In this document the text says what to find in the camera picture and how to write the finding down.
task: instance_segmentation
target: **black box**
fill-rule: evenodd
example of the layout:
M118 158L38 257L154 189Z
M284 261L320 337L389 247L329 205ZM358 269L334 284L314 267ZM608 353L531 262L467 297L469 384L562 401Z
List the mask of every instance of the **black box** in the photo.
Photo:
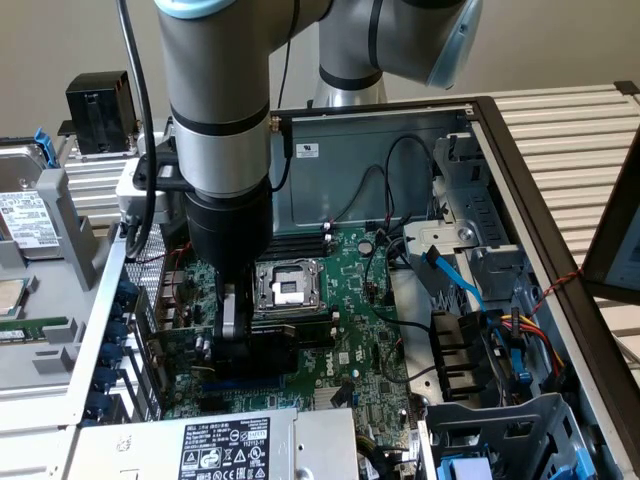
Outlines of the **black box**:
M129 150L137 126L126 71L80 74L66 94L82 154Z

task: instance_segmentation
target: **green circuit board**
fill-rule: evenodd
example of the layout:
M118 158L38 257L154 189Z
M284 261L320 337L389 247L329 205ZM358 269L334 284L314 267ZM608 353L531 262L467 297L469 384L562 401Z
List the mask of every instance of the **green circuit board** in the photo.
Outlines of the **green circuit board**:
M378 319L363 294L363 275L368 259L358 252L362 239L373 241L374 233L362 228L343 229L334 235L332 253L316 259L323 265L319 273L322 299L338 307L340 314L335 346L305 349L299 353L297 373L285 375L282 384L273 388L247 390L203 390L206 370L192 370L194 358L185 354L198 331L210 325L215 314L215 277L212 269L199 262L185 262L185 282L178 286L180 296L194 310L200 305L202 315L198 325L173 328L161 332L159 339L166 354L165 364L171 365L174 378L164 401L164 418L188 418L211 413L238 413L253 410L298 408L301 411L332 408L330 398L345 380L354 385L353 411L356 431L376 439L380 445L406 447L409 432L415 428L416 411L409 405L410 395L404 384L388 382L375 368L374 345L380 361L399 338L399 331ZM394 307L384 307L387 273L382 251L374 257L368 281L377 288L376 309L395 317ZM179 327L174 320L174 327ZM389 372L394 377L406 376L404 364L391 361ZM202 405L213 405L212 411L202 411ZM406 410L408 420L400 421L400 410Z

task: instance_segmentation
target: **power supply label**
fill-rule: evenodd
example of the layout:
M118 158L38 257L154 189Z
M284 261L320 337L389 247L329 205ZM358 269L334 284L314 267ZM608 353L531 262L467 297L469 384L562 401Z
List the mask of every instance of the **power supply label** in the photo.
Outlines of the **power supply label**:
M178 480L268 478L268 417L185 427Z

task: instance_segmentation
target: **black connector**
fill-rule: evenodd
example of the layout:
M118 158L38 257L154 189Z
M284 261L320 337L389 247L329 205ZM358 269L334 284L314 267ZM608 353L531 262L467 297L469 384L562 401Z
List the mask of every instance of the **black connector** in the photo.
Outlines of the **black connector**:
M436 248L435 245L431 245L429 251L422 254L422 261L431 265L431 268L433 268L434 270L438 268L438 265L436 265L436 261L438 260L438 258L440 258L440 251Z
M383 303L385 307L393 307L396 304L396 296L391 288L384 292Z
M398 354L398 360L404 360L404 342L399 342L396 347L396 353Z
M331 405L333 405L333 408L340 408L345 403L348 407L352 407L354 389L355 387L351 381L345 381L335 395L331 397Z
M374 373L380 373L380 347L377 343L371 348L371 369Z
M370 233L375 232L376 230L378 230L378 224L376 222L374 222L373 220L367 220L366 222L364 222L365 232Z
M511 309L511 335L513 338L520 338L520 310L518 307Z
M280 120L280 133L282 134L282 147L284 158L293 157L293 122L285 117Z

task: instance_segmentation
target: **white sticker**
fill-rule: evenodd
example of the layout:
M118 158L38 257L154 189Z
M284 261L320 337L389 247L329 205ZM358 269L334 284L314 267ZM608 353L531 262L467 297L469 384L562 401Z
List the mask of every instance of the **white sticker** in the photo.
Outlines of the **white sticker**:
M320 145L317 143L297 143L296 158L318 158L320 156Z
M58 246L44 201L37 193L0 193L0 214L20 248Z
M419 454L420 433L418 432L418 430L411 430L409 432L409 460L417 460Z
M24 340L24 332L22 330L9 330L0 332L0 342L11 342L15 340Z

